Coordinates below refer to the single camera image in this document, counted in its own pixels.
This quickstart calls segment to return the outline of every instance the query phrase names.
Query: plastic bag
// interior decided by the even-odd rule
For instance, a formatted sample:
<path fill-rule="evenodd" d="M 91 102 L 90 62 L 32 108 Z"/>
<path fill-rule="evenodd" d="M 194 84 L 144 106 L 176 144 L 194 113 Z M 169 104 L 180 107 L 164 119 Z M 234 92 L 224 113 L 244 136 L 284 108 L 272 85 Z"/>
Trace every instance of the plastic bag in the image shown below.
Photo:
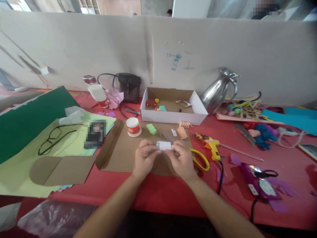
<path fill-rule="evenodd" d="M 0 208 L 0 232 L 16 226 L 16 217 L 21 203 L 10 204 Z"/>
<path fill-rule="evenodd" d="M 18 227 L 40 238 L 73 237 L 97 206 L 45 200 L 18 221 Z"/>

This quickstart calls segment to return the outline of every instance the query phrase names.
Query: open white box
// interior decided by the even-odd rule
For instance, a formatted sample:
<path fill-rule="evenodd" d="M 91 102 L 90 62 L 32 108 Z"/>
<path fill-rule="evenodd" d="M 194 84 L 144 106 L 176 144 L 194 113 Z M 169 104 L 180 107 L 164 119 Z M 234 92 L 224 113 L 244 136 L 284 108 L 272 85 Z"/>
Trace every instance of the open white box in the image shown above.
<path fill-rule="evenodd" d="M 155 98 L 159 99 L 158 105 L 164 105 L 167 111 L 156 111 L 152 106 L 146 106 L 147 100 L 153 103 Z M 177 100 L 188 101 L 192 106 L 185 108 L 185 104 L 176 103 Z M 140 110 L 142 121 L 148 122 L 178 124 L 180 121 L 188 121 L 192 125 L 200 125 L 208 115 L 195 90 L 146 88 Z"/>

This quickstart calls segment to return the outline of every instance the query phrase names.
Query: blue yarn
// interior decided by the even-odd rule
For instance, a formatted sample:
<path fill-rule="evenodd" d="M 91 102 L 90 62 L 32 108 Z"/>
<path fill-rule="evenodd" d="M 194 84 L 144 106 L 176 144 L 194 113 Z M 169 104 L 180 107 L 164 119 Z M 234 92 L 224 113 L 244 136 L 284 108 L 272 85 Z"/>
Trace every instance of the blue yarn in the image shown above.
<path fill-rule="evenodd" d="M 273 136 L 271 132 L 265 127 L 265 125 L 256 125 L 255 130 L 260 131 L 261 135 L 258 137 L 255 137 L 255 142 L 258 145 L 260 149 L 270 149 L 270 143 L 267 143 L 266 141 L 272 142 L 277 141 L 277 137 Z"/>
<path fill-rule="evenodd" d="M 233 110 L 233 104 L 229 104 L 227 106 L 227 111 L 232 111 Z"/>

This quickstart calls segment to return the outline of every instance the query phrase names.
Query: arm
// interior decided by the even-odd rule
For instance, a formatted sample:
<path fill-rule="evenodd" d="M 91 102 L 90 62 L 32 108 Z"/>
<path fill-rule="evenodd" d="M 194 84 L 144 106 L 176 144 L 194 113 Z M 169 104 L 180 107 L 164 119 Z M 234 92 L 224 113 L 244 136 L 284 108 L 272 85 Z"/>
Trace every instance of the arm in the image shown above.
<path fill-rule="evenodd" d="M 154 159 L 162 151 L 155 151 L 156 146 L 148 141 L 141 141 L 135 151 L 135 163 L 132 174 L 82 225 L 75 238 L 113 237 L 129 211 L 137 190 L 144 178 L 151 171 Z"/>
<path fill-rule="evenodd" d="M 191 188 L 199 204 L 221 237 L 264 238 L 250 221 L 225 202 L 197 176 L 193 166 L 192 153 L 189 149 L 184 147 L 182 141 L 174 142 L 172 150 L 180 154 L 180 156 L 177 157 L 173 151 L 165 151 L 170 157 L 175 171 Z"/>

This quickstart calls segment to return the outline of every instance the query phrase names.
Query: yellow scissors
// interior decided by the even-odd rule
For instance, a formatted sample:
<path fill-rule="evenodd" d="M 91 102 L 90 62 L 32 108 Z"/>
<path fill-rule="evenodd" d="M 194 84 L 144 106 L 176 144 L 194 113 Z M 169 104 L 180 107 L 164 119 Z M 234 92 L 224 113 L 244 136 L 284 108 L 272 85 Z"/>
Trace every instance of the yellow scissors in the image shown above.
<path fill-rule="evenodd" d="M 206 168 L 204 168 L 196 159 L 195 157 L 193 157 L 193 161 L 195 162 L 195 164 L 197 164 L 203 171 L 208 171 L 210 166 L 209 166 L 209 162 L 207 160 L 207 158 L 202 154 L 200 153 L 198 150 L 194 150 L 194 149 L 189 149 L 191 152 L 194 152 L 194 153 L 197 153 L 199 154 L 205 161 L 206 163 Z"/>
<path fill-rule="evenodd" d="M 173 144 L 173 141 L 171 140 L 171 139 L 169 139 L 166 135 L 164 135 L 163 133 L 161 133 L 162 134 L 162 136 L 164 136 L 165 137 L 165 139 L 167 139 L 169 142 L 171 142 L 172 144 Z M 209 162 L 208 162 L 208 160 L 207 160 L 207 158 L 201 153 L 201 152 L 199 152 L 198 150 L 194 150 L 194 149 L 189 149 L 191 152 L 194 152 L 194 153 L 197 153 L 197 154 L 199 154 L 203 159 L 204 159 L 204 161 L 205 161 L 205 163 L 206 163 L 206 168 L 204 168 L 196 159 L 195 159 L 195 157 L 193 157 L 193 161 L 194 161 L 194 163 L 198 166 L 198 167 L 200 167 L 203 171 L 208 171 L 209 170 L 209 168 L 210 168 L 210 165 L 209 165 Z"/>

